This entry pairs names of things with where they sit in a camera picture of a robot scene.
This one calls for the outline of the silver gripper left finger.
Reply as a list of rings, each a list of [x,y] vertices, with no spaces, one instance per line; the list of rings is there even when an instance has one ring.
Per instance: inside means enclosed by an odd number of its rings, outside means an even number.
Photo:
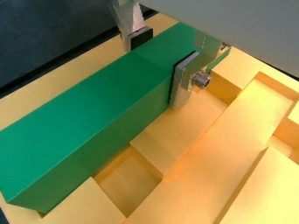
[[[134,0],[113,0],[113,12],[127,52],[135,50],[154,37],[146,25],[141,4]]]

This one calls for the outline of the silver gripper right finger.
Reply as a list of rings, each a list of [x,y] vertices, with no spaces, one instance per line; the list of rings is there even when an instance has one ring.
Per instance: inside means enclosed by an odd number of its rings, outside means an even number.
[[[195,88],[211,84],[211,69],[227,57],[227,44],[201,31],[195,32],[197,49],[173,66],[170,107],[179,109],[191,98]]]

